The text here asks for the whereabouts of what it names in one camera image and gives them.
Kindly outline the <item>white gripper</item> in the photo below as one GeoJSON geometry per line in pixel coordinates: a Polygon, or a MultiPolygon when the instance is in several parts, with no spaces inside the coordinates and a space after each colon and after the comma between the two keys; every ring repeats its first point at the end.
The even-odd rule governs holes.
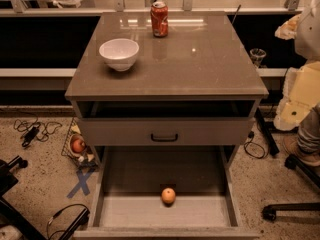
{"type": "MultiPolygon", "coordinates": [[[[283,40],[295,39],[300,14],[291,17],[275,31],[283,40]]],[[[283,98],[276,110],[276,129],[290,131],[297,127],[320,102],[320,62],[307,63],[300,69],[290,68],[283,86],[283,98]]]]}

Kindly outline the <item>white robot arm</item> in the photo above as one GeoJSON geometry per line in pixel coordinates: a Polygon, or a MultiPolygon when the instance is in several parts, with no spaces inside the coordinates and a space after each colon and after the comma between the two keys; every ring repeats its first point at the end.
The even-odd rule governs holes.
{"type": "Polygon", "coordinates": [[[283,98],[273,121],[278,130],[289,131],[320,102],[320,0],[311,0],[301,14],[280,26],[275,36],[293,39],[295,52],[307,60],[286,73],[283,98]]]}

